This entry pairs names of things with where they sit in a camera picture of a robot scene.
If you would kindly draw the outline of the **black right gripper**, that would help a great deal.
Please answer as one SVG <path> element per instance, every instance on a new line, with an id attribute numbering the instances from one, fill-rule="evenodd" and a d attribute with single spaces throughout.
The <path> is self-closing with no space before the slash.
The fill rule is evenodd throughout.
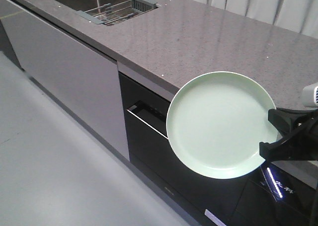
<path id="1" fill-rule="evenodd" d="M 318 159 L 318 111 L 270 109 L 268 121 L 283 136 L 273 143 L 259 143 L 259 155 L 267 162 Z"/>

